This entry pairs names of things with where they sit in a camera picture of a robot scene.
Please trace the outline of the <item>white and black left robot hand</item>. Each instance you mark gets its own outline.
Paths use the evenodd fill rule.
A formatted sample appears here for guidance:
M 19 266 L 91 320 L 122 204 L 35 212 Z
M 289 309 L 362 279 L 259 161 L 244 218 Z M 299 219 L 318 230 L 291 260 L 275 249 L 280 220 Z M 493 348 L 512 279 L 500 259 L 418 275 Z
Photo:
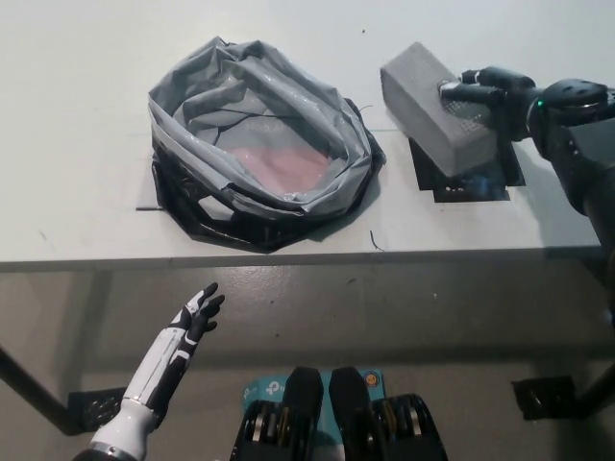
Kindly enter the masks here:
M 166 416 L 202 337 L 214 330 L 223 295 L 218 284 L 210 284 L 194 295 L 163 328 L 139 364 L 124 397 L 149 408 L 158 421 Z

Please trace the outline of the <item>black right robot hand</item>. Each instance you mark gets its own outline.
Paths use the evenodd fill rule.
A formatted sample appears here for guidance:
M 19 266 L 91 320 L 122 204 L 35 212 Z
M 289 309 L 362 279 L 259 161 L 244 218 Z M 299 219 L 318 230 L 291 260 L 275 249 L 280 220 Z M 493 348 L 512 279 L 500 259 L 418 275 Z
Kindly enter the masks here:
M 497 66 L 463 71 L 457 81 L 442 82 L 438 92 L 442 103 L 486 106 L 497 130 L 513 142 L 530 137 L 528 113 L 541 94 L 532 78 Z

